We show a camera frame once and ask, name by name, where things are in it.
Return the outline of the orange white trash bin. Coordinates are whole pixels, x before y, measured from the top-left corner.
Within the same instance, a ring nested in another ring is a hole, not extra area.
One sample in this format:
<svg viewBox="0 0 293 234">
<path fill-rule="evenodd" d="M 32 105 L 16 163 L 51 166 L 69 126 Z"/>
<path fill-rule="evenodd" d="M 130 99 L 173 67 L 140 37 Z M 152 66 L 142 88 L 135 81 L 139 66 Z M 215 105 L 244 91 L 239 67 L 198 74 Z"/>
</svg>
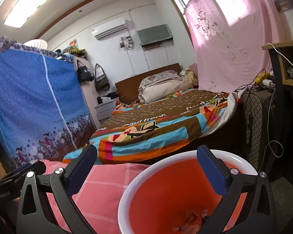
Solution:
<svg viewBox="0 0 293 234">
<path fill-rule="evenodd" d="M 253 166 L 233 153 L 200 146 L 167 157 L 140 173 L 118 206 L 121 233 L 196 233 L 227 191 L 212 177 L 221 160 L 238 174 L 257 175 Z"/>
</svg>

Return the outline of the blue fabric wardrobe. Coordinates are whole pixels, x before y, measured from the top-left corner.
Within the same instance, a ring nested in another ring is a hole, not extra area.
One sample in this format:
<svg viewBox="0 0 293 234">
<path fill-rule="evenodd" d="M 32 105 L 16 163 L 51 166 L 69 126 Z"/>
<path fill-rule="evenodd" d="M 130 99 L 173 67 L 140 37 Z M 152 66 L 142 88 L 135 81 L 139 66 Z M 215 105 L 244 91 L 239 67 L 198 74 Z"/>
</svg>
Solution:
<svg viewBox="0 0 293 234">
<path fill-rule="evenodd" d="M 0 158 L 6 170 L 61 161 L 94 132 L 71 57 L 0 39 Z"/>
</svg>

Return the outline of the black mesh fan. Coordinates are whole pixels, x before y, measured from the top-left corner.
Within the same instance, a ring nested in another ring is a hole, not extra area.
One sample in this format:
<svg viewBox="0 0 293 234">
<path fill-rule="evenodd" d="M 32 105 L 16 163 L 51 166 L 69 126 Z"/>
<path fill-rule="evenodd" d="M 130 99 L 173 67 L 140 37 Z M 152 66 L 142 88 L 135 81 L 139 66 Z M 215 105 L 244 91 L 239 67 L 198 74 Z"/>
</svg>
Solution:
<svg viewBox="0 0 293 234">
<path fill-rule="evenodd" d="M 251 90 L 242 96 L 246 125 L 246 160 L 259 171 L 267 145 L 268 106 L 272 91 Z"/>
</svg>

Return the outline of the grey bedside drawer cabinet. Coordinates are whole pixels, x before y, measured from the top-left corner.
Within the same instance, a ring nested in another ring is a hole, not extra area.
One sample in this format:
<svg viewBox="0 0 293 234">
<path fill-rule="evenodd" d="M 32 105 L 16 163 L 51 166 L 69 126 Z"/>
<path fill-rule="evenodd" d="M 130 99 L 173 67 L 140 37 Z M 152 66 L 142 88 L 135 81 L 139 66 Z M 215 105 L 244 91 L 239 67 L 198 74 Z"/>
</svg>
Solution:
<svg viewBox="0 0 293 234">
<path fill-rule="evenodd" d="M 112 115 L 116 108 L 117 101 L 119 101 L 119 98 L 112 99 L 95 107 L 96 115 L 99 121 L 104 121 Z"/>
</svg>

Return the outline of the colourful patchwork bed quilt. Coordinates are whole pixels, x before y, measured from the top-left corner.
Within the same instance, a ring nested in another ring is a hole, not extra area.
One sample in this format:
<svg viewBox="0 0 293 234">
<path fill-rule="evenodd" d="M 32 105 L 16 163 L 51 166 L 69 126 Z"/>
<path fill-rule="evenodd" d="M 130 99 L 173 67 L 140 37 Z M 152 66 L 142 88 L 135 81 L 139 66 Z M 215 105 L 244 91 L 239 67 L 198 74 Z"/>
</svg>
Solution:
<svg viewBox="0 0 293 234">
<path fill-rule="evenodd" d="M 240 92 L 187 89 L 149 104 L 119 104 L 89 140 L 95 164 L 142 163 L 182 149 L 223 127 Z"/>
</svg>

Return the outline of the black hanging bag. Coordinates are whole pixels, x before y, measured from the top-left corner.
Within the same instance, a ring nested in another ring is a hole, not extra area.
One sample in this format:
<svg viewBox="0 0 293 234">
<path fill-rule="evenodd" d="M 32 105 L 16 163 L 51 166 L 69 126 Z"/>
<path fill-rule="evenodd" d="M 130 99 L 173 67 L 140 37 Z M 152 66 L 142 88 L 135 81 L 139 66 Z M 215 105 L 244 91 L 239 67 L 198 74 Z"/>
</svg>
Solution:
<svg viewBox="0 0 293 234">
<path fill-rule="evenodd" d="M 77 78 L 79 82 L 94 81 L 93 73 L 80 60 L 77 60 Z"/>
</svg>

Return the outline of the yellow power strip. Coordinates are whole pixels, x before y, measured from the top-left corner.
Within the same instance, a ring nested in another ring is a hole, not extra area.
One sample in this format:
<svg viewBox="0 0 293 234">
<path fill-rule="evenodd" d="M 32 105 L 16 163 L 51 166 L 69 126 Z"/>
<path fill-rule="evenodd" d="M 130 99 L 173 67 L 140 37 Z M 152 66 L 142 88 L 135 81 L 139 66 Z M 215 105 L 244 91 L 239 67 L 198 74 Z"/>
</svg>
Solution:
<svg viewBox="0 0 293 234">
<path fill-rule="evenodd" d="M 254 83 L 256 85 L 259 85 L 262 83 L 263 80 L 267 79 L 267 77 L 269 76 L 270 74 L 269 73 L 262 73 L 258 76 L 256 76 L 255 80 L 254 80 Z"/>
</svg>

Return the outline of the grey white hanging bag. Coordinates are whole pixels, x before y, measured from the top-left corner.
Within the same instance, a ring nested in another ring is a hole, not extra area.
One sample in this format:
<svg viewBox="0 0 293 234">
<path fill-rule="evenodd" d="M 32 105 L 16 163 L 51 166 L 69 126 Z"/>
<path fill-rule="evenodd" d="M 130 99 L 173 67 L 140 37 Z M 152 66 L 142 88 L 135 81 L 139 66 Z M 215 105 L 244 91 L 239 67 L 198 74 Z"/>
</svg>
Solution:
<svg viewBox="0 0 293 234">
<path fill-rule="evenodd" d="M 108 91 L 110 89 L 110 83 L 107 75 L 98 63 L 95 65 L 95 88 L 97 92 Z"/>
</svg>

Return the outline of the white round lampshade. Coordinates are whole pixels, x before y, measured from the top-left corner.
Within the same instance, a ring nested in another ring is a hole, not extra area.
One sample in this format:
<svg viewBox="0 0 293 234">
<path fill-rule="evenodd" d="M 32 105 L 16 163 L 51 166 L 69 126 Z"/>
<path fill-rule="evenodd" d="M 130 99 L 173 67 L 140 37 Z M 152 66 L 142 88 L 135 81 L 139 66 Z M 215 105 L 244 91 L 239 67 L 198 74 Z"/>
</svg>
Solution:
<svg viewBox="0 0 293 234">
<path fill-rule="evenodd" d="M 47 49 L 48 43 L 42 39 L 33 39 L 24 43 L 27 47 L 39 48 L 39 49 Z"/>
</svg>

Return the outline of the wooden bed headboard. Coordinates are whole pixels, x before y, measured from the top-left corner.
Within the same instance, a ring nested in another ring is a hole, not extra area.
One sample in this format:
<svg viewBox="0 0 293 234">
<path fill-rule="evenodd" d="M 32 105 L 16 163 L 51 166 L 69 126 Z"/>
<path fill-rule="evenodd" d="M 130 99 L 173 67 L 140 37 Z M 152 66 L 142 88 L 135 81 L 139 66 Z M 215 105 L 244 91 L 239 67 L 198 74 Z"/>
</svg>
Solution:
<svg viewBox="0 0 293 234">
<path fill-rule="evenodd" d="M 175 63 L 142 74 L 134 75 L 130 78 L 117 82 L 115 87 L 119 96 L 119 101 L 125 104 L 131 104 L 135 102 L 138 100 L 138 88 L 144 78 L 168 70 L 173 70 L 177 73 L 180 73 L 181 66 L 178 63 Z"/>
</svg>

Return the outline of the wooden desk shelf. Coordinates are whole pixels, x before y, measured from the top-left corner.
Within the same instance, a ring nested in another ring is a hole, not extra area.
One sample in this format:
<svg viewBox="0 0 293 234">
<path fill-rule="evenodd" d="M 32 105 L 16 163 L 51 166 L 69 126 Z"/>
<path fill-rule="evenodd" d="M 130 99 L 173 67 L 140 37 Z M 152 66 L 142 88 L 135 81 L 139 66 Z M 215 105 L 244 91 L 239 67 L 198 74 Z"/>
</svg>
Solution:
<svg viewBox="0 0 293 234">
<path fill-rule="evenodd" d="M 284 147 L 284 155 L 278 161 L 282 174 L 293 181 L 293 41 L 266 43 L 262 50 L 269 54 L 275 77 L 276 132 Z"/>
</svg>

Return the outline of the folded floral bedding pile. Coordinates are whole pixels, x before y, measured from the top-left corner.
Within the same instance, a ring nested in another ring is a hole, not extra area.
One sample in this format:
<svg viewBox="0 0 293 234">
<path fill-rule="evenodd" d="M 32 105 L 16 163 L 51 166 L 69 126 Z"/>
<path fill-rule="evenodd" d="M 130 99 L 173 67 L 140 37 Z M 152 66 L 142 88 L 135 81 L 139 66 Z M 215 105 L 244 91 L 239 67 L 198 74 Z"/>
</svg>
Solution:
<svg viewBox="0 0 293 234">
<path fill-rule="evenodd" d="M 138 100 L 142 104 L 148 104 L 197 86 L 198 79 L 193 70 L 182 70 L 179 74 L 168 70 L 144 78 L 138 87 Z"/>
</svg>

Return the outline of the white air conditioner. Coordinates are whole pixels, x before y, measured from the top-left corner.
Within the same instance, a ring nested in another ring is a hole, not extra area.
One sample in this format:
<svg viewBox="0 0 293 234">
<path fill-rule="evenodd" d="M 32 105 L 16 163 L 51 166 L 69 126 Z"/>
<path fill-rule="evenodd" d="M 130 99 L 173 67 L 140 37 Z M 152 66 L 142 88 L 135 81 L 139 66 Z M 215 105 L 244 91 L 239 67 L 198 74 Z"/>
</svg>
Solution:
<svg viewBox="0 0 293 234">
<path fill-rule="evenodd" d="M 127 25 L 125 18 L 116 18 L 94 28 L 92 30 L 92 36 L 95 37 L 97 40 L 100 40 L 126 28 Z"/>
</svg>

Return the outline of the ceiling light panel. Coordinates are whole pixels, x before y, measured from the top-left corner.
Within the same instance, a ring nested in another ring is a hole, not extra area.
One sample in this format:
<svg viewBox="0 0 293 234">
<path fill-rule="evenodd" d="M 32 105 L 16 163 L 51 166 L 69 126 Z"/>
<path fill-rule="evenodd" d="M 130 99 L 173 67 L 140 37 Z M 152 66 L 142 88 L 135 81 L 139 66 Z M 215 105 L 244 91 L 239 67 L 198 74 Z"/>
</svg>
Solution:
<svg viewBox="0 0 293 234">
<path fill-rule="evenodd" d="M 21 28 L 28 18 L 47 0 L 18 0 L 7 15 L 4 25 L 8 27 Z"/>
</svg>

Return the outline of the pink curtain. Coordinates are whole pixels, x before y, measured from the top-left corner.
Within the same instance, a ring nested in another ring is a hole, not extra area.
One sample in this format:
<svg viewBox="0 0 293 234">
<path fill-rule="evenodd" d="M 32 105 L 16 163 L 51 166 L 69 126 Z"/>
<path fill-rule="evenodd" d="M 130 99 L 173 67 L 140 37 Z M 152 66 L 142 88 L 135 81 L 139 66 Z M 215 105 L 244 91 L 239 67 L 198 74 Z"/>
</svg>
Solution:
<svg viewBox="0 0 293 234">
<path fill-rule="evenodd" d="M 184 15 L 199 87 L 212 92 L 232 92 L 269 71 L 270 56 L 262 46 L 285 39 L 273 0 L 188 0 Z"/>
</svg>

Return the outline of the green wall panel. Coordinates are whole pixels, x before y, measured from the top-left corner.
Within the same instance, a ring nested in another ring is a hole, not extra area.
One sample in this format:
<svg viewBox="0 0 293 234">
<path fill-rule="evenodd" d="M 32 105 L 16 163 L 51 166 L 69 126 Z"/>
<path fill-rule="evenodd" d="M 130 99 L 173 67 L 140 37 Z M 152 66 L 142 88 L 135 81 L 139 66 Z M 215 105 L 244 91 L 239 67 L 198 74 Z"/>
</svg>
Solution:
<svg viewBox="0 0 293 234">
<path fill-rule="evenodd" d="M 136 33 L 140 40 L 140 46 L 142 47 L 173 39 L 173 35 L 167 24 L 138 30 Z"/>
</svg>

